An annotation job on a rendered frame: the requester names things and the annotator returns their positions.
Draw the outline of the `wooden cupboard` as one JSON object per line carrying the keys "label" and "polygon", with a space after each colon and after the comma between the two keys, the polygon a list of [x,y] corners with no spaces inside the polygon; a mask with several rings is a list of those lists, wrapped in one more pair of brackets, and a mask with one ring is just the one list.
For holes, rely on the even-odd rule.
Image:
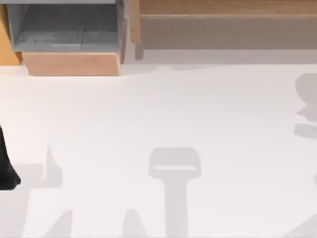
{"label": "wooden cupboard", "polygon": [[0,66],[18,66],[21,63],[21,52],[12,50],[6,5],[0,4]]}

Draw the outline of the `pale wooden drawer front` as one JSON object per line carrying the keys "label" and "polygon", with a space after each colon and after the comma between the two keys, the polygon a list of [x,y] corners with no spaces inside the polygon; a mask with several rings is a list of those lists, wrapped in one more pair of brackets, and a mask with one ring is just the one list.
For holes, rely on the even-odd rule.
{"label": "pale wooden drawer front", "polygon": [[23,52],[31,76],[118,76],[118,53]]}

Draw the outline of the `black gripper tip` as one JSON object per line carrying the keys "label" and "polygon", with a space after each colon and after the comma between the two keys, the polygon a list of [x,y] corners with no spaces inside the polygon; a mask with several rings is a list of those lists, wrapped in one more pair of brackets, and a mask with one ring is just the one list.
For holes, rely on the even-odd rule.
{"label": "black gripper tip", "polygon": [[0,126],[0,191],[14,190],[20,184],[21,178],[10,162]]}

